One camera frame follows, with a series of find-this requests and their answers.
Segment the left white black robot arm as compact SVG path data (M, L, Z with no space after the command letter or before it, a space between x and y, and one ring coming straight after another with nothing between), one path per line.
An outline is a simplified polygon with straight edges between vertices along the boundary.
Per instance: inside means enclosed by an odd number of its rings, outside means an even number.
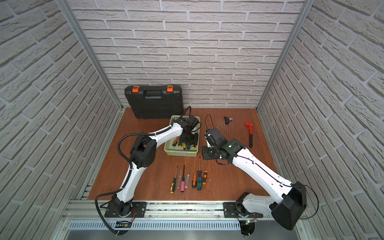
M117 145L120 156L129 163L129 169L123 180L121 187L117 191L100 194L95 197L95 206L99 216L103 215L100 210L98 198L103 196L112 196L108 209L113 210L119 217L128 216L132 210L132 201L134 193L143 172L155 160L157 147L167 141L179 137L188 130L193 130L199 123L194 116L189 116L186 120L182 117L174 120L169 126L152 133L134 133L123 136ZM128 158L121 151L121 143L128 137L137 136Z

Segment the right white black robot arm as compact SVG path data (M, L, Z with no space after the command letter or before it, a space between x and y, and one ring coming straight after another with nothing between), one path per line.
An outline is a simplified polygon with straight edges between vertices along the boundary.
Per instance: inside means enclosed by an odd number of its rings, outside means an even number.
M281 177L258 160L252 152L236 139L228 141L217 128L206 130L207 145L203 147L203 159L225 160L241 169L255 180L269 197L251 193L239 198L239 204L247 214L272 216L287 230L292 230L307 207L307 190L300 183Z

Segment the orange short screwdriver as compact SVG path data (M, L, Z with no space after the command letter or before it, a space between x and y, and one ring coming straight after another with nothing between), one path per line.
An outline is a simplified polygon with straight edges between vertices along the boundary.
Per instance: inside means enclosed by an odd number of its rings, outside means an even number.
M203 179L202 179L202 184L206 185L207 184L207 178L208 178L208 164L206 164L206 169L203 174Z

